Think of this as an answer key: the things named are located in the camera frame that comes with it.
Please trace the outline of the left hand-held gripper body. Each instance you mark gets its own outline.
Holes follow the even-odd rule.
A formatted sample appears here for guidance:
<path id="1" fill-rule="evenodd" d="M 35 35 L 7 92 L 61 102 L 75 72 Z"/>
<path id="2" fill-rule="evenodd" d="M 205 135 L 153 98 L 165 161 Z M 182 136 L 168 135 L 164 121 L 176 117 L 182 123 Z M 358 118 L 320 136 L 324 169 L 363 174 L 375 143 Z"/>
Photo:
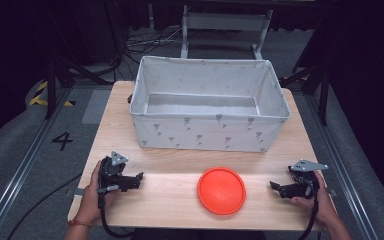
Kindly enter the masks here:
<path id="1" fill-rule="evenodd" d="M 104 199 L 111 191 L 120 190 L 126 192 L 127 177 L 122 174 L 128 159 L 121 154 L 112 151 L 101 161 L 98 173 L 98 197 Z"/>

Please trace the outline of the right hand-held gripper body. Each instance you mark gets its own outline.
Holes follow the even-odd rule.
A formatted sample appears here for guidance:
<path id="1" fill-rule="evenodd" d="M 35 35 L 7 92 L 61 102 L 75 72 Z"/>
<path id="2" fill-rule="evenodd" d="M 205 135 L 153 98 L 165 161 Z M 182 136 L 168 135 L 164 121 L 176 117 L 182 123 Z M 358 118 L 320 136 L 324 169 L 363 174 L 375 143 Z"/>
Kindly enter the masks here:
<path id="1" fill-rule="evenodd" d="M 291 178 L 294 181 L 293 189 L 289 194 L 292 197 L 312 198 L 320 188 L 315 172 L 318 170 L 327 170 L 326 164 L 320 164 L 309 160 L 301 159 L 294 165 L 288 167 Z"/>

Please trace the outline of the orange round plastic disc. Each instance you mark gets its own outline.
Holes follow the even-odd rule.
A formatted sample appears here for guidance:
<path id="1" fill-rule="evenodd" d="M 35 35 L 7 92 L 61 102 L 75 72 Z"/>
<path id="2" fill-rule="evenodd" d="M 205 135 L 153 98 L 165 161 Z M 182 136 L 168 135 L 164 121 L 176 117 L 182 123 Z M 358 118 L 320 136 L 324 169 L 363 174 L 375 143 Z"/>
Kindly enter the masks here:
<path id="1" fill-rule="evenodd" d="M 197 183 L 201 204 L 211 213 L 230 215 L 239 211 L 246 199 L 241 177 L 226 167 L 207 169 Z"/>

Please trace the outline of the grey fabric storage box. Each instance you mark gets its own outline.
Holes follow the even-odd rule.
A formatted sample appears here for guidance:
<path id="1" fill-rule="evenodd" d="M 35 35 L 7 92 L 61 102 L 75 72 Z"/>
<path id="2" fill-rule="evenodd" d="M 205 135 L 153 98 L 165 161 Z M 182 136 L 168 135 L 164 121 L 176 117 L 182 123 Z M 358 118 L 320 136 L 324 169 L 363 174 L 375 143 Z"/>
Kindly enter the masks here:
<path id="1" fill-rule="evenodd" d="M 141 147 L 265 152 L 291 112 L 268 60 L 141 59 L 130 113 Z"/>

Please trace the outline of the person's right hand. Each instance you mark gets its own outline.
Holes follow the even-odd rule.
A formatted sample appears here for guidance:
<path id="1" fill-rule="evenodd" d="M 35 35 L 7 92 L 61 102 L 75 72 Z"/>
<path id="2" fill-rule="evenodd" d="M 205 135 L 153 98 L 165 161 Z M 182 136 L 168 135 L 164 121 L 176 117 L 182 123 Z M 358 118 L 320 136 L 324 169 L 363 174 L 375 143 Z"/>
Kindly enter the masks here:
<path id="1" fill-rule="evenodd" d="M 315 176 L 319 183 L 319 189 L 317 191 L 317 199 L 319 203 L 319 210 L 316 214 L 316 219 L 323 224 L 325 227 L 330 226 L 337 218 L 338 215 L 336 210 L 331 202 L 331 197 L 327 192 L 325 186 L 325 181 L 319 172 L 315 172 Z M 312 212 L 314 207 L 314 201 L 310 199 L 305 199 L 302 197 L 293 197 L 291 199 L 293 205 L 299 206 L 309 213 Z"/>

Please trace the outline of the person's left hand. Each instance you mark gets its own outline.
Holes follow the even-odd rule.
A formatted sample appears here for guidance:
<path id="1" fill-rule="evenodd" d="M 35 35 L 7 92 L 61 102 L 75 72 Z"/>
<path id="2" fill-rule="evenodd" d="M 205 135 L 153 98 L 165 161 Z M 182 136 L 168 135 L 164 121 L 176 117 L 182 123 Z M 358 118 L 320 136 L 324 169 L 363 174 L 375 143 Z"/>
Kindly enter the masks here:
<path id="1" fill-rule="evenodd" d="M 79 210 L 74 217 L 76 223 L 92 225 L 100 218 L 98 208 L 98 180 L 101 162 L 98 161 L 91 175 L 90 183 L 85 187 Z"/>

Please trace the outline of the black tripod stand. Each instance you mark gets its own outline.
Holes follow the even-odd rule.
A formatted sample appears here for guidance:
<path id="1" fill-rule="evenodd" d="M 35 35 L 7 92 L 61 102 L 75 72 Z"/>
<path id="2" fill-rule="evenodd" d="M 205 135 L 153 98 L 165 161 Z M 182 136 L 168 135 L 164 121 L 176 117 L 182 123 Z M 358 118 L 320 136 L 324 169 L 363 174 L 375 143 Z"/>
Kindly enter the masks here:
<path id="1" fill-rule="evenodd" d="M 309 68 L 305 68 L 290 77 L 280 77 L 279 83 L 283 88 L 285 88 L 287 85 L 301 80 L 304 77 L 307 78 L 307 80 L 301 87 L 301 91 L 304 95 L 313 95 L 317 89 L 320 89 L 318 116 L 321 123 L 326 126 L 326 112 L 329 92 L 329 74 L 325 66 L 316 65 Z"/>
<path id="2" fill-rule="evenodd" d="M 99 85 L 113 85 L 113 82 L 102 79 L 97 74 L 87 70 L 85 67 L 69 60 L 68 58 L 61 56 L 52 57 L 49 61 L 47 77 L 45 78 L 48 87 L 48 105 L 45 116 L 46 120 L 51 118 L 57 108 L 56 81 L 59 81 L 63 88 L 71 88 L 74 86 L 75 81 L 69 71 L 70 68 Z"/>

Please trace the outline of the yellow black floor tape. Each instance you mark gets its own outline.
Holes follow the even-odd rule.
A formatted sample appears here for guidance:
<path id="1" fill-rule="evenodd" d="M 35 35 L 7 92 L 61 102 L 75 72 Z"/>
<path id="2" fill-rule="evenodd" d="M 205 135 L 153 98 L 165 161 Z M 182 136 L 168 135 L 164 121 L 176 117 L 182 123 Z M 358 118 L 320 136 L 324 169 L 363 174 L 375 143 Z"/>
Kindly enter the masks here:
<path id="1" fill-rule="evenodd" d="M 48 87 L 48 83 L 46 80 L 44 80 L 37 88 L 35 94 L 31 98 L 29 104 L 30 105 L 43 105 L 47 106 L 48 101 L 42 98 L 42 95 L 44 94 L 46 88 Z"/>

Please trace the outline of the grey metal stand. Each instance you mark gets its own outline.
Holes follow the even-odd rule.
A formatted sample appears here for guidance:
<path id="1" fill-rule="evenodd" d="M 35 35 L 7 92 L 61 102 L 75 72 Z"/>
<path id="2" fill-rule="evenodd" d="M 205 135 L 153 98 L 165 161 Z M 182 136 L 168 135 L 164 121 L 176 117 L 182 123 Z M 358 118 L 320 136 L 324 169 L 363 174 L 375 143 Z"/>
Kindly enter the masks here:
<path id="1" fill-rule="evenodd" d="M 254 57 L 262 60 L 262 47 L 265 41 L 273 11 L 267 10 L 262 15 L 197 13 L 191 12 L 188 5 L 183 6 L 182 46 L 180 57 L 188 57 L 188 31 L 199 30 L 233 30 L 259 32 L 259 40 L 251 46 Z"/>

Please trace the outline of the grey metal floor rail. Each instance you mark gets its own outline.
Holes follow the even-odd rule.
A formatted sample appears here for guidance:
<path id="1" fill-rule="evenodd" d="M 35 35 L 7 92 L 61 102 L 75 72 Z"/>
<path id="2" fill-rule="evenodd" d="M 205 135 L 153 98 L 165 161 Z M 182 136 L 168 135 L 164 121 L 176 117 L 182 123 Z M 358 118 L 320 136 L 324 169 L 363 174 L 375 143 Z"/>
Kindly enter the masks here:
<path id="1" fill-rule="evenodd" d="M 327 145 L 327 149 L 332 158 L 331 165 L 338 177 L 338 181 L 344 192 L 344 196 L 352 211 L 352 214 L 357 222 L 358 228 L 364 240 L 379 240 L 378 235 L 367 215 L 367 212 L 362 204 L 361 198 L 347 172 L 339 151 L 334 143 L 327 126 L 323 125 L 318 114 L 318 106 L 316 101 L 311 96 L 304 96 L 305 102 L 308 105 L 311 115 L 316 121 L 316 126 L 322 135 L 323 141 Z"/>
<path id="2" fill-rule="evenodd" d="M 15 201 L 22 185 L 27 178 L 30 169 L 37 159 L 38 152 L 42 147 L 44 139 L 49 132 L 56 116 L 63 108 L 65 101 L 71 93 L 70 88 L 62 88 L 61 92 L 56 98 L 54 110 L 48 119 L 42 121 L 39 130 L 37 131 L 34 139 L 32 140 L 26 154 L 23 156 L 21 162 L 18 164 L 16 171 L 12 175 L 9 183 L 6 185 L 5 191 L 0 198 L 0 226 L 8 214 L 13 202 Z"/>

